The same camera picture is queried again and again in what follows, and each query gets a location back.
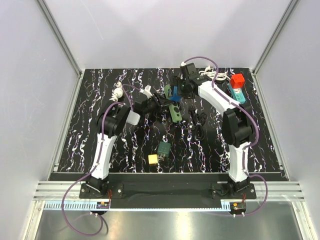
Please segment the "blue cube plug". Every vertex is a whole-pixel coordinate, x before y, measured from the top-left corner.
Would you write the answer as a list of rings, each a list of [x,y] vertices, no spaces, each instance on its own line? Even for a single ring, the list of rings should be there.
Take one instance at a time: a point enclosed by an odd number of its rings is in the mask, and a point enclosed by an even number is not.
[[[169,92],[169,99],[174,102],[180,102],[181,96],[178,94],[178,87],[177,86],[171,86],[170,92]]]

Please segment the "green power strip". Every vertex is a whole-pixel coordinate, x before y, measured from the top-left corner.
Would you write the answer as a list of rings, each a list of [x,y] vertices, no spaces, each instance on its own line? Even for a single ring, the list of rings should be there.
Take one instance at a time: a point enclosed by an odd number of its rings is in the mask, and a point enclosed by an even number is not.
[[[164,94],[168,100],[171,99],[170,88],[171,87],[169,85],[166,85],[164,87]],[[172,122],[173,123],[180,123],[182,121],[182,115],[180,113],[180,108],[178,106],[178,103],[176,101],[174,101],[171,105],[168,106],[168,108],[169,108]]]

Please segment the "dark green cube plug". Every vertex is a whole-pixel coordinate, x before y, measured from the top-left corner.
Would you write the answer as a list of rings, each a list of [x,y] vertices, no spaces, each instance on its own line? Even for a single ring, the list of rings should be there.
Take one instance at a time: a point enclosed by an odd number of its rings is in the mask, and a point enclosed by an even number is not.
[[[157,156],[160,160],[168,158],[171,152],[171,144],[169,142],[161,141],[158,145]]]

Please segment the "yellow cube plug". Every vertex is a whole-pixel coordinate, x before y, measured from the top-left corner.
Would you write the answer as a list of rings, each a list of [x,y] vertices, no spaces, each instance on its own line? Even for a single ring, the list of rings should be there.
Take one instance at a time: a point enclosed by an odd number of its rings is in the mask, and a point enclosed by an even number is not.
[[[156,165],[158,164],[158,155],[157,154],[150,154],[148,155],[148,164],[149,165]]]

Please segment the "red cube plug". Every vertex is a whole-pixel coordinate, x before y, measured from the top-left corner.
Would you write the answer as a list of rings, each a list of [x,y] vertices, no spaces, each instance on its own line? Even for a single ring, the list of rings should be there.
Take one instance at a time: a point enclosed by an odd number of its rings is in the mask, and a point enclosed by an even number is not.
[[[245,78],[241,73],[237,73],[231,76],[230,85],[233,89],[241,89],[245,84]]]

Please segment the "teal power strip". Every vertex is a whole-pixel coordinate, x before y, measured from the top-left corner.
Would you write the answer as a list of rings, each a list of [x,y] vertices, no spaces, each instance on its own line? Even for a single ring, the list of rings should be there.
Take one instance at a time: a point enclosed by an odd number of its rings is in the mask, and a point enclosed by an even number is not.
[[[246,98],[245,98],[241,88],[233,88],[232,85],[229,83],[228,89],[229,89],[231,96],[234,100],[237,100],[241,104],[244,104],[246,102]]]

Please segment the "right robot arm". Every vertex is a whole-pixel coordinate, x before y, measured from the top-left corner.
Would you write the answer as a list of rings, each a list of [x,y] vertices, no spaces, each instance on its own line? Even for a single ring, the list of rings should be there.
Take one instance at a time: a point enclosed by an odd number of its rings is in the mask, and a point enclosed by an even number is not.
[[[170,80],[170,94],[206,100],[222,115],[222,137],[229,146],[230,165],[228,181],[221,188],[221,195],[239,198],[249,187],[249,148],[259,139],[258,126],[249,111],[238,101],[224,93],[208,76],[173,76]]]

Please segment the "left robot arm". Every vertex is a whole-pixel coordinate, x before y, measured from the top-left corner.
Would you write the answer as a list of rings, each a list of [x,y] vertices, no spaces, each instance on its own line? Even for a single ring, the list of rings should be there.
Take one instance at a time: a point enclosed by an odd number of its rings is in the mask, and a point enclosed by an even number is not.
[[[126,124],[137,126],[141,118],[153,112],[161,112],[175,102],[154,93],[150,98],[137,101],[133,106],[108,100],[97,120],[97,145],[93,165],[85,178],[85,184],[97,198],[108,193],[109,163],[114,144]]]

